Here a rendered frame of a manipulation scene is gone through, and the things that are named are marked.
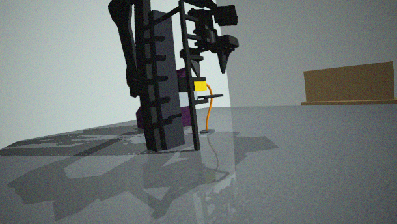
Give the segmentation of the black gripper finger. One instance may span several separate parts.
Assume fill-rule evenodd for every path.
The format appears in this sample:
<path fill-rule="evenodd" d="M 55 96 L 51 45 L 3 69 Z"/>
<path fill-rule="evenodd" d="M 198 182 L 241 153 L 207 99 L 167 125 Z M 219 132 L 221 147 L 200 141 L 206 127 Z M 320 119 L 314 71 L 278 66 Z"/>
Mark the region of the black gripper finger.
<path fill-rule="evenodd" d="M 191 69 L 194 71 L 195 75 L 197 77 L 200 77 L 200 61 L 190 59 L 190 64 Z"/>
<path fill-rule="evenodd" d="M 228 62 L 228 57 L 234 51 L 235 48 L 229 47 L 229 46 L 221 46 L 221 47 L 216 47 L 216 52 L 218 55 L 219 59 L 219 65 L 221 69 L 221 73 L 225 74 L 226 72 L 226 65 Z"/>

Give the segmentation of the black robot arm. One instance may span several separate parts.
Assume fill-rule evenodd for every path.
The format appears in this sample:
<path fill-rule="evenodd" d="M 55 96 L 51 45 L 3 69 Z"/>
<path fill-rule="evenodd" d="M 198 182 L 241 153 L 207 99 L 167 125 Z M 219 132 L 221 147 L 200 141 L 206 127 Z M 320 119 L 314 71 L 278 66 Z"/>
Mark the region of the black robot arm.
<path fill-rule="evenodd" d="M 131 27 L 132 5 L 136 0 L 112 0 L 108 5 L 108 11 L 112 20 L 118 27 L 120 41 L 126 60 L 126 80 L 130 88 L 130 96 L 136 98 L 139 96 L 139 85 L 137 76 L 137 60 L 135 41 Z M 238 16 L 235 5 L 217 6 L 212 0 L 183 0 L 186 3 L 203 9 L 192 8 L 187 15 L 198 18 L 199 22 L 195 26 L 203 23 L 213 24 L 212 16 L 214 15 L 215 23 L 219 26 L 237 25 Z M 209 10 L 205 10 L 204 7 Z"/>

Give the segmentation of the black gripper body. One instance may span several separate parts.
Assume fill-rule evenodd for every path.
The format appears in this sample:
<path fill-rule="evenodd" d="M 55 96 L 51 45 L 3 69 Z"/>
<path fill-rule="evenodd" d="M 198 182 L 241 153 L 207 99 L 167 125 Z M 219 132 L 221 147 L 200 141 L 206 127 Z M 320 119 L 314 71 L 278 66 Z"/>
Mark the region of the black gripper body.
<path fill-rule="evenodd" d="M 215 49 L 216 47 L 229 46 L 236 48 L 240 46 L 237 38 L 231 35 L 223 35 L 215 39 L 216 32 L 217 30 L 214 29 L 213 24 L 203 23 L 201 25 L 197 25 L 195 30 L 193 30 L 193 34 L 201 36 L 202 40 L 194 42 L 194 46 L 197 46 L 198 48 L 189 47 L 189 53 L 191 55 L 200 56 L 200 53 Z"/>

